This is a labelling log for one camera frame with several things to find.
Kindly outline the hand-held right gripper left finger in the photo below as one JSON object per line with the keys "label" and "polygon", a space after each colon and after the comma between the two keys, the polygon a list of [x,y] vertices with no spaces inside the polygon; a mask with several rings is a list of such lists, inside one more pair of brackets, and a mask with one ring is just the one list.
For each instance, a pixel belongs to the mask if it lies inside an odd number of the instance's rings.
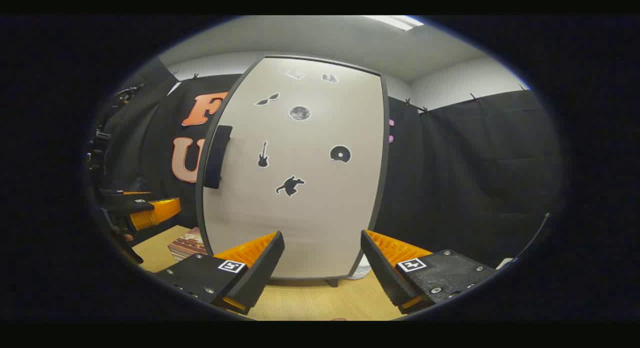
{"label": "hand-held right gripper left finger", "polygon": [[285,250],[276,231],[216,255],[195,253],[155,277],[220,309],[246,315],[257,304]]}

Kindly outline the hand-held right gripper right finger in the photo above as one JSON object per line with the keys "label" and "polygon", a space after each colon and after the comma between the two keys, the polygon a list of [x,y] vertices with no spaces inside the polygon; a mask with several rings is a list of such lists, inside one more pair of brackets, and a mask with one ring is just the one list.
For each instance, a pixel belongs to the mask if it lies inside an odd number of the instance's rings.
{"label": "hand-held right gripper right finger", "polygon": [[384,293],[409,315],[452,300],[496,269],[445,249],[430,252],[377,232],[361,232],[360,245]]}

